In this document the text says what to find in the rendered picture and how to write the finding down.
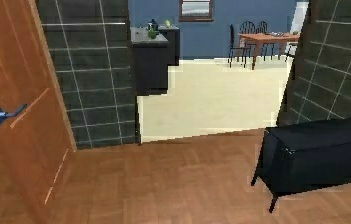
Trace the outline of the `brown framed window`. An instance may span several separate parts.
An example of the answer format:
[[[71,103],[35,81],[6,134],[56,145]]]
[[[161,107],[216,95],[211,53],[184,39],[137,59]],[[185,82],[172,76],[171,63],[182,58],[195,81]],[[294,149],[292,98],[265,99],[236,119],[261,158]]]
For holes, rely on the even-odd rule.
[[[180,22],[212,22],[213,0],[179,0]]]

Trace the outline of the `black chest of drawers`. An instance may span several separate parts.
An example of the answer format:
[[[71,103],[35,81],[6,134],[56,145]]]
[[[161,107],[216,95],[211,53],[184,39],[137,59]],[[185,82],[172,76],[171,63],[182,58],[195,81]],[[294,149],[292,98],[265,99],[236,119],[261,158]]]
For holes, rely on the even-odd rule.
[[[273,210],[282,196],[351,183],[351,118],[264,130],[252,178],[262,180]]]

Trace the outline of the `black dining chair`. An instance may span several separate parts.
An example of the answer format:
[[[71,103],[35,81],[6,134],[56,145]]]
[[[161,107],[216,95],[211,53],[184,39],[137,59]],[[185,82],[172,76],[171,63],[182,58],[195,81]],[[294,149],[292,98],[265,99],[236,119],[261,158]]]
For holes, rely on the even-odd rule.
[[[251,21],[245,21],[241,24],[239,28],[239,33],[240,34],[253,34],[255,32],[255,25]],[[242,61],[245,60],[245,55],[250,53],[251,48],[254,46],[254,43],[246,42],[246,39],[243,37],[239,38],[239,46],[240,47],[245,47],[245,50],[242,51]]]
[[[268,25],[265,21],[260,21],[257,25],[256,28],[256,33],[263,33],[266,34],[268,31]],[[264,50],[264,60],[266,59],[266,53],[267,53],[267,44],[263,44],[263,50]]]
[[[247,62],[247,56],[250,53],[250,46],[247,45],[246,43],[236,45],[235,31],[234,31],[233,25],[229,26],[229,31],[230,31],[230,41],[229,41],[229,55],[227,60],[227,62],[229,63],[229,67],[232,67],[234,52],[237,50],[240,50],[242,52],[242,62],[244,63],[244,66],[245,66],[245,63]]]

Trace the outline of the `orange wooden dining table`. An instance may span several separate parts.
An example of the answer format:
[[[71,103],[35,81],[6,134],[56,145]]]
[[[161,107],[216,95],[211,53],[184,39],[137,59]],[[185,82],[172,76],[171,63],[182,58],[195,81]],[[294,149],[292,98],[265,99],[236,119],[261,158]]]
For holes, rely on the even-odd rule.
[[[256,61],[257,61],[257,56],[260,51],[260,48],[262,47],[263,44],[265,43],[277,43],[279,45],[279,52],[278,52],[278,58],[281,58],[282,53],[285,50],[286,44],[288,42],[297,42],[299,40],[299,35],[293,35],[290,33],[284,33],[282,36],[272,36],[272,35],[266,35],[263,33],[257,33],[257,34],[238,34],[239,38],[245,38],[246,41],[248,42],[254,42],[255,43],[255,49],[252,55],[252,64],[251,64],[251,69],[255,69]]]

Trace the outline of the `white fridge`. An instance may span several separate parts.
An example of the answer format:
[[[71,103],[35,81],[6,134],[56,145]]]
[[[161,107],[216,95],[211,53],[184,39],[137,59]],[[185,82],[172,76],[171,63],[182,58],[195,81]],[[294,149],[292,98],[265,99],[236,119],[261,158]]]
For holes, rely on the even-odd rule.
[[[309,2],[304,0],[300,0],[296,3],[295,12],[290,28],[291,34],[299,34],[301,32],[308,4]],[[295,55],[296,48],[297,42],[287,42],[285,50],[286,55],[293,57]]]

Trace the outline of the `black kitchen counter cabinet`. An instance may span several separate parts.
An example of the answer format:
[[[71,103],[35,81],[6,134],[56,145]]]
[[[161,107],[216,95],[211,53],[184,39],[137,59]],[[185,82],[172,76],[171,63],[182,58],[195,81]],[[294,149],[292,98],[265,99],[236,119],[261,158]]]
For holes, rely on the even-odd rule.
[[[161,95],[168,91],[168,67],[178,66],[180,28],[160,26],[155,39],[146,28],[131,27],[131,50],[138,96]]]

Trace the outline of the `brown wooden room door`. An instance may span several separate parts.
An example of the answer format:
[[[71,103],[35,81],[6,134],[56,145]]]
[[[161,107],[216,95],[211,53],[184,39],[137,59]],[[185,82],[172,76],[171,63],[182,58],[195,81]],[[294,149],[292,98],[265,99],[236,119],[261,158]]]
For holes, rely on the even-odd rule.
[[[0,161],[35,224],[52,224],[55,195],[75,149],[35,0],[0,0]]]

